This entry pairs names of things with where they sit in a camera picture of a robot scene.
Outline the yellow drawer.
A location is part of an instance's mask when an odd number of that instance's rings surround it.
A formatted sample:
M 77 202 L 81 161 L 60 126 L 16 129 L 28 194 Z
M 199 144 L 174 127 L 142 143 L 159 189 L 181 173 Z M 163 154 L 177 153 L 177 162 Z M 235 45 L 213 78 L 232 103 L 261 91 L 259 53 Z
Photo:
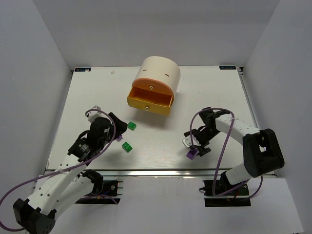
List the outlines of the yellow drawer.
M 127 103 L 130 107 L 167 116 L 170 114 L 174 96 L 132 87 Z

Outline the orange top drawer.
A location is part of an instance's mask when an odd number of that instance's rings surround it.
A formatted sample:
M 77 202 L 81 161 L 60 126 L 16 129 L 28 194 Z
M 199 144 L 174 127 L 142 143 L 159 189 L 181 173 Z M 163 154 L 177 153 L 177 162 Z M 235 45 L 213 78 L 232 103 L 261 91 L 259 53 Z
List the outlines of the orange top drawer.
M 138 78 L 132 83 L 133 87 L 140 88 L 147 91 L 152 91 L 160 94 L 174 96 L 176 88 L 171 87 L 165 82 L 151 79 L 151 78 Z

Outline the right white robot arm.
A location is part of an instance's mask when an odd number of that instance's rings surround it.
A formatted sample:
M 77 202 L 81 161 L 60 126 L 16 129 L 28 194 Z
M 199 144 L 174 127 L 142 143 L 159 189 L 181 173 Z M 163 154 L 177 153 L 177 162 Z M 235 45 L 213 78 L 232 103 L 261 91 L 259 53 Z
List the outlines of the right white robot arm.
M 207 107 L 195 114 L 200 117 L 203 126 L 194 129 L 192 126 L 184 133 L 182 143 L 189 149 L 187 158 L 194 159 L 211 151 L 210 141 L 219 133 L 225 133 L 226 138 L 221 149 L 217 165 L 221 164 L 225 148 L 230 138 L 243 148 L 243 162 L 225 172 L 220 179 L 213 180 L 213 190 L 220 189 L 228 194 L 251 178 L 281 169 L 285 160 L 275 132 L 268 129 L 258 129 L 248 126 L 235 118 L 234 113 L 223 108 Z

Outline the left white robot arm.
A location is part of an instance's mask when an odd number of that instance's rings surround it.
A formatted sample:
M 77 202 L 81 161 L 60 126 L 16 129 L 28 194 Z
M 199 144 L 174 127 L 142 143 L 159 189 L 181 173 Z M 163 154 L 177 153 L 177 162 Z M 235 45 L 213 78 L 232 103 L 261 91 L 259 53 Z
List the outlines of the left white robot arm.
M 16 221 L 30 234 L 48 234 L 56 220 L 85 195 L 103 191 L 103 177 L 87 166 L 104 148 L 127 130 L 127 123 L 113 113 L 92 110 L 86 114 L 91 123 L 68 149 L 64 161 L 45 182 L 25 200 L 18 199 L 13 210 Z

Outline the cream drawer cabinet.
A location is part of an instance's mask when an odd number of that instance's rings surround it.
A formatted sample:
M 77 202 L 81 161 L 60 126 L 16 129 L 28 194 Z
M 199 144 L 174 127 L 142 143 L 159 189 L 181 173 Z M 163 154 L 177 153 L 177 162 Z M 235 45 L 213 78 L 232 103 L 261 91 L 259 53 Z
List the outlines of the cream drawer cabinet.
M 151 56 L 143 61 L 135 79 L 151 78 L 177 89 L 180 77 L 180 68 L 175 62 L 168 58 Z

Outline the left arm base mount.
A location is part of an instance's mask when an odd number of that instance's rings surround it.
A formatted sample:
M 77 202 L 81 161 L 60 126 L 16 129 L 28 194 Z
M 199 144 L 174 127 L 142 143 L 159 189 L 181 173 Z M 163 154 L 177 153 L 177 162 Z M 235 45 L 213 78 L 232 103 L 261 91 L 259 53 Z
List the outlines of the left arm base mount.
M 117 205 L 123 193 L 123 181 L 105 179 L 94 170 L 87 170 L 78 174 L 75 182 L 86 178 L 92 184 L 92 190 L 76 201 L 76 204 Z

